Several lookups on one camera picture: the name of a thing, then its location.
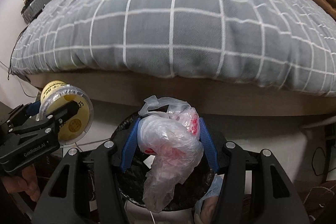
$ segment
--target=white cord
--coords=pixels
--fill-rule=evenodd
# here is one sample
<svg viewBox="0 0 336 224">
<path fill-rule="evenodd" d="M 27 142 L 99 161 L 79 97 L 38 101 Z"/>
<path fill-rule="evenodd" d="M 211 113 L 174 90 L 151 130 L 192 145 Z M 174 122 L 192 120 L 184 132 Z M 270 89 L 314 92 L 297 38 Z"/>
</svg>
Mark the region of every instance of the white cord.
<svg viewBox="0 0 336 224">
<path fill-rule="evenodd" d="M 152 212 L 151 212 L 151 211 L 149 211 L 149 212 L 151 213 L 152 220 L 153 220 L 153 222 L 154 222 L 154 224 L 155 224 L 154 216 L 153 216 L 153 214 L 152 214 Z"/>
</svg>

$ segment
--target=metal bolt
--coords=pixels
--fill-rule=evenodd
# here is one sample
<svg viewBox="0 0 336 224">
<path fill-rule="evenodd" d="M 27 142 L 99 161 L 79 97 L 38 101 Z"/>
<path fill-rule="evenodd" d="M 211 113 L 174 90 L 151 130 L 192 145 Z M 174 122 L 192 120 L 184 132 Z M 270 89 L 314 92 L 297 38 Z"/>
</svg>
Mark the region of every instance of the metal bolt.
<svg viewBox="0 0 336 224">
<path fill-rule="evenodd" d="M 77 153 L 77 149 L 76 148 L 71 148 L 69 151 L 68 151 L 69 155 L 73 156 Z"/>
<path fill-rule="evenodd" d="M 231 148 L 231 149 L 233 149 L 233 148 L 236 147 L 236 145 L 235 145 L 235 143 L 233 143 L 233 142 L 227 142 L 227 143 L 226 143 L 226 147 L 227 147 L 227 148 Z"/>
<path fill-rule="evenodd" d="M 112 142 L 112 141 L 107 141 L 106 143 L 104 143 L 104 146 L 105 146 L 106 148 L 111 148 L 112 146 L 114 146 L 114 142 Z"/>
<path fill-rule="evenodd" d="M 262 151 L 262 153 L 263 153 L 263 155 L 266 156 L 266 157 L 269 157 L 269 156 L 272 155 L 272 152 L 269 151 L 268 149 L 264 149 L 264 150 Z"/>
</svg>

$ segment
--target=finger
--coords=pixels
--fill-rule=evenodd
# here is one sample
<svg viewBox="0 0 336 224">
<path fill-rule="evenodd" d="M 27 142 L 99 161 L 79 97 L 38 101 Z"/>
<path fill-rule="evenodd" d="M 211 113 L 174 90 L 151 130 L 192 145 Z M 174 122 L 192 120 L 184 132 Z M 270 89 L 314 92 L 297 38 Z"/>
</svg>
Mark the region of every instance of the finger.
<svg viewBox="0 0 336 224">
<path fill-rule="evenodd" d="M 32 201 L 37 202 L 40 195 L 41 195 L 40 189 L 36 189 L 36 191 L 30 196 L 30 198 L 31 198 Z"/>
<path fill-rule="evenodd" d="M 35 182 L 37 184 L 37 176 L 34 165 L 30 165 L 22 170 L 22 177 L 24 180 L 30 184 Z"/>
<path fill-rule="evenodd" d="M 28 189 L 28 185 L 23 178 L 14 176 L 3 177 L 1 180 L 8 193 L 18 193 Z"/>
</svg>

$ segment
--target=black trash bag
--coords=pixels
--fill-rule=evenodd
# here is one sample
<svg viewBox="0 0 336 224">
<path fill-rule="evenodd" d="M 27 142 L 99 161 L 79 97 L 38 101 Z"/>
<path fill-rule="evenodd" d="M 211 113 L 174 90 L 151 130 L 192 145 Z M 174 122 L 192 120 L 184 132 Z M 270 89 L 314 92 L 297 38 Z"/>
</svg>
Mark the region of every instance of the black trash bag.
<svg viewBox="0 0 336 224">
<path fill-rule="evenodd" d="M 114 135 L 122 134 L 122 130 L 128 129 L 133 120 L 138 117 L 137 113 L 127 117 L 115 130 Z M 150 170 L 143 161 L 148 157 L 149 155 L 141 152 L 139 147 L 137 147 L 131 167 L 125 173 L 117 174 L 119 190 L 122 196 L 143 208 L 145 208 L 145 204 L 142 201 L 143 184 L 146 180 L 146 173 Z M 194 168 L 194 171 L 184 184 L 176 184 L 173 200 L 162 211 L 169 212 L 193 208 L 195 203 L 209 190 L 214 176 L 215 173 L 209 167 L 207 158 L 203 154 L 201 162 Z"/>
</svg>

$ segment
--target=yellow cup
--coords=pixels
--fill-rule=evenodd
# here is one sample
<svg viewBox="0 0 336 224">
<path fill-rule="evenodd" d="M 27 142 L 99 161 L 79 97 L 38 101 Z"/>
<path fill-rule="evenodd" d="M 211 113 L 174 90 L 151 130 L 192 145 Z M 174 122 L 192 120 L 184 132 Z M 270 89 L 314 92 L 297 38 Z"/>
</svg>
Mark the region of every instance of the yellow cup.
<svg viewBox="0 0 336 224">
<path fill-rule="evenodd" d="M 93 105 L 84 91 L 62 81 L 52 81 L 42 90 L 40 119 L 69 101 L 77 102 L 79 110 L 75 116 L 60 125 L 58 140 L 62 145 L 75 143 L 84 137 L 93 121 Z"/>
</svg>

